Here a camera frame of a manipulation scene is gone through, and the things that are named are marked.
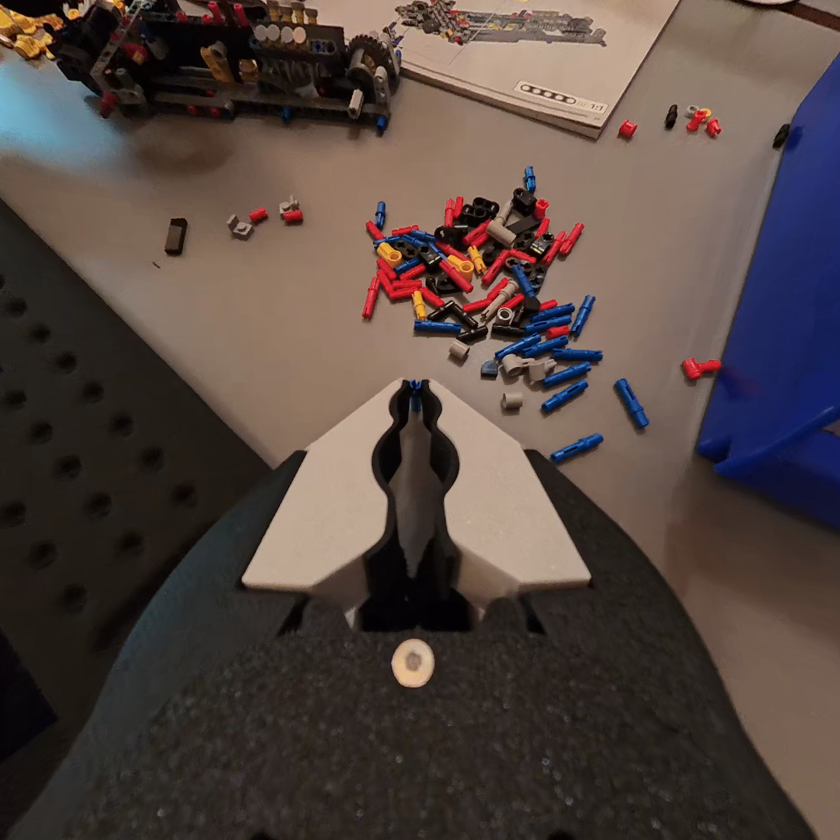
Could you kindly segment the blue plastic bin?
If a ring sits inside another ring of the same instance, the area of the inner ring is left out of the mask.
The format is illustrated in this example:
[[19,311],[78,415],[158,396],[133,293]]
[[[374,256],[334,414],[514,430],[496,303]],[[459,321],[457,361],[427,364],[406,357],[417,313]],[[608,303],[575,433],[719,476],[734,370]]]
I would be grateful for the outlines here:
[[797,109],[700,427],[722,478],[838,529],[839,58]]

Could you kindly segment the pile of yellow lego pieces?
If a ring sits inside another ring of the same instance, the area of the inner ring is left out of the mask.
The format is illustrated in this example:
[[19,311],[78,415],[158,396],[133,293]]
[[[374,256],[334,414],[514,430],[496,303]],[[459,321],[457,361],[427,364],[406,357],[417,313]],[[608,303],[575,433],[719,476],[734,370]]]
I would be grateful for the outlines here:
[[61,1],[2,1],[2,46],[26,60],[42,56],[55,61],[51,51],[54,35],[64,25]]

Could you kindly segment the lego instruction sheet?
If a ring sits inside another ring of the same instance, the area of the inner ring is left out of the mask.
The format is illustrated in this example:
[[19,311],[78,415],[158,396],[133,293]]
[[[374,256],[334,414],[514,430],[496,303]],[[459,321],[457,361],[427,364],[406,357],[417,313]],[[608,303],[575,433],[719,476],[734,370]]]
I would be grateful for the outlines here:
[[596,140],[678,1],[401,2],[418,81]]

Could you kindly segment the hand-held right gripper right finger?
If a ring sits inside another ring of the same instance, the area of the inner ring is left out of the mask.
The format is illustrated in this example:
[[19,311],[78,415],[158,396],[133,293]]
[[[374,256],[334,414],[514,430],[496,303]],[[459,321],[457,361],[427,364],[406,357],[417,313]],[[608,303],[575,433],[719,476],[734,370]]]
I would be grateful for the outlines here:
[[455,548],[448,582],[472,617],[482,621],[500,599],[589,585],[592,574],[519,442],[439,382],[423,380],[421,393]]

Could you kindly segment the small red yellow lego cluster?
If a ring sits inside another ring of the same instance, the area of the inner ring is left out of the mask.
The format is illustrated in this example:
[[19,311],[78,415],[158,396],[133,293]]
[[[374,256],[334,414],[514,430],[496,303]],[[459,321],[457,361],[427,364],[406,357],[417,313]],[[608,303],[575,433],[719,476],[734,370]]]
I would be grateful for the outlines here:
[[[676,126],[679,116],[679,106],[674,103],[668,108],[666,113],[664,121],[665,129],[672,130]],[[712,111],[708,108],[690,106],[685,110],[683,116],[686,117],[686,131],[688,133],[698,133],[704,130],[707,136],[716,139],[722,132],[719,120],[714,117]]]

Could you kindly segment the long lego chassis assembly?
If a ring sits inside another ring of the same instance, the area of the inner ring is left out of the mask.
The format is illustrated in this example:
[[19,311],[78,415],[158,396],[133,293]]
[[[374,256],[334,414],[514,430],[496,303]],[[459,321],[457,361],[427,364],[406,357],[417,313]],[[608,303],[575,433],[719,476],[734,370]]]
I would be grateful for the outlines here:
[[401,79],[390,33],[349,38],[306,2],[85,2],[57,34],[56,64],[108,118],[240,113],[371,125],[382,134]]

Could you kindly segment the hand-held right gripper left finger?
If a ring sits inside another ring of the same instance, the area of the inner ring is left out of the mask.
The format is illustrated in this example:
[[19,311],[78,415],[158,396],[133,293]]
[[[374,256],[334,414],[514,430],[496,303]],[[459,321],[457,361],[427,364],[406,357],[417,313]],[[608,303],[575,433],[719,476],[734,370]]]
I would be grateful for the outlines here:
[[408,594],[389,483],[410,402],[409,382],[396,380],[307,447],[245,588],[318,597],[345,613]]

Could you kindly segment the pile of mixed lego pieces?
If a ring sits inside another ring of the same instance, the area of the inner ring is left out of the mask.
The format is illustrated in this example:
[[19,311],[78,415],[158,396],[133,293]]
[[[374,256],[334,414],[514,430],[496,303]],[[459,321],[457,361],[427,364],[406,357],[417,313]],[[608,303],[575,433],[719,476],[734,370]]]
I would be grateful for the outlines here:
[[381,302],[403,306],[418,337],[446,339],[457,366],[479,364],[484,382],[524,378],[538,388],[575,395],[602,350],[581,345],[596,297],[580,302],[545,297],[552,268],[585,236],[585,222],[552,228],[550,202],[525,187],[506,203],[483,196],[450,197],[436,229],[409,224],[385,228],[381,202],[365,223],[373,275],[360,316],[372,322]]

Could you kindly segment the black perforated panel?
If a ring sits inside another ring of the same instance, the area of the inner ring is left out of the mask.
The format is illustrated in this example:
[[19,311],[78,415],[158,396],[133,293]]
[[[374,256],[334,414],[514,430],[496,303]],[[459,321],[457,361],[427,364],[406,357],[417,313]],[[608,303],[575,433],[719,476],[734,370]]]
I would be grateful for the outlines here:
[[268,465],[2,203],[2,822],[152,596]]

